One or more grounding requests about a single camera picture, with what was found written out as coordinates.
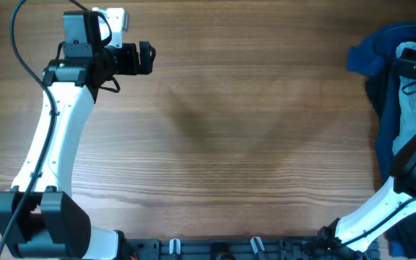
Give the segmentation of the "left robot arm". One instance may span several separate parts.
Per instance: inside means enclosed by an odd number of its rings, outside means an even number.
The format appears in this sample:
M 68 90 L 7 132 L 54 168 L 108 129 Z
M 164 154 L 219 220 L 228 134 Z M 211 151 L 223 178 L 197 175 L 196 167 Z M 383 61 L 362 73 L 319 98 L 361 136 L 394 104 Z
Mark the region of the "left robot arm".
M 65 12 L 64 41 L 38 83 L 43 107 L 26 160 L 0 191 L 0 248 L 18 259 L 135 259 L 124 234 L 94 227 L 72 199 L 72 171 L 99 91 L 117 76 L 150 74 L 147 42 L 125 43 L 122 8 Z

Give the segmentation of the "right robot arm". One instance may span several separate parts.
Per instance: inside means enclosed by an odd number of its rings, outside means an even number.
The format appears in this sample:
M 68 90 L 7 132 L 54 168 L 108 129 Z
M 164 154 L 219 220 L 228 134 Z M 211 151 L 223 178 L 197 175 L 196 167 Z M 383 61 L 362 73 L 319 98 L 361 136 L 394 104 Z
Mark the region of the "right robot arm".
M 361 259 L 379 235 L 416 213 L 416 134 L 398 151 L 384 185 L 353 213 L 321 229 L 313 259 Z

